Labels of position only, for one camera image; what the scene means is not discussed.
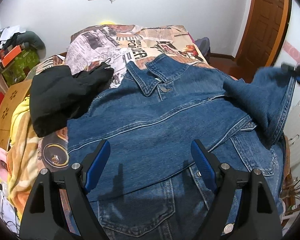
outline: black cloth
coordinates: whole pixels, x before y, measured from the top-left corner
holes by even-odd
[[[16,40],[15,46],[21,45],[24,42],[28,42],[35,49],[44,49],[44,43],[40,37],[32,31],[26,31],[25,33],[20,33]]]
[[[10,45],[12,45],[12,47],[17,46],[18,44],[16,44],[16,40],[19,34],[20,33],[13,34],[13,36],[10,39],[8,39],[6,43],[2,46],[2,49],[6,50]]]
[[[90,71],[71,75],[69,66],[54,66],[34,76],[30,116],[34,131],[44,137],[88,111],[93,98],[110,84],[114,70],[102,62]]]

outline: pink cloth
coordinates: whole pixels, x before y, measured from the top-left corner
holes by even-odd
[[[287,52],[297,63],[300,63],[300,52],[293,47],[289,42],[285,41],[282,46],[283,50]]]
[[[193,43],[195,43],[195,41],[194,41],[194,39],[192,38],[192,36],[190,35],[190,33],[188,33],[188,34],[189,34],[189,36],[190,36],[191,41],[192,41]]]
[[[7,182],[7,179],[8,179],[8,171],[6,169],[7,167],[7,152],[0,148],[0,178]]]

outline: door frame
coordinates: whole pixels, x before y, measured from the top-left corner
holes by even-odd
[[[246,27],[245,27],[244,32],[243,32],[243,36],[242,36],[242,39],[241,39],[241,42],[240,42],[238,52],[237,52],[237,54],[235,55],[235,58],[234,58],[235,62],[237,62],[238,58],[241,56],[242,49],[243,49],[244,43],[246,41],[248,31],[249,31],[249,27],[250,27],[250,24],[251,24],[251,19],[252,19],[252,14],[253,14],[253,9],[254,9],[255,2],[256,2],[256,0],[251,0],[248,19],[247,19],[247,24],[246,24]],[[280,23],[280,26],[279,26],[278,35],[277,35],[277,38],[274,42],[274,46],[273,46],[272,51],[269,55],[269,58],[266,62],[266,66],[273,65],[275,63],[275,61],[277,60],[278,56],[279,56],[279,53],[281,51],[283,42],[284,42],[284,40],[286,38],[286,35],[287,35],[287,30],[288,30],[288,26],[289,26],[289,22],[290,22],[290,16],[291,16],[291,6],[292,6],[292,0],[284,0],[283,14],[282,14],[281,23]]]

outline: blue gripper pad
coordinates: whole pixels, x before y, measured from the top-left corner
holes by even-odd
[[[201,177],[204,181],[206,187],[212,190],[214,193],[217,192],[218,187],[216,184],[216,174],[212,169],[211,165],[209,164],[207,158],[204,156],[202,150],[196,143],[196,141],[192,141],[191,143],[191,155],[194,159],[195,164],[201,174]]]
[[[110,150],[110,143],[106,140],[102,148],[97,153],[96,158],[93,160],[90,169],[87,171],[87,183],[84,187],[87,193],[89,193],[97,186],[103,169],[105,168],[106,163],[109,159]]]

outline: denim jacket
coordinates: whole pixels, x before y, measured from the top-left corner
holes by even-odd
[[[108,139],[111,155],[88,194],[110,239],[191,239],[214,194],[192,159],[200,139],[235,169],[259,168],[279,212],[285,158],[283,126],[295,80],[278,68],[258,70],[251,84],[162,54],[139,69],[127,64],[120,87],[68,121],[70,162]],[[240,201],[235,195],[228,222]]]

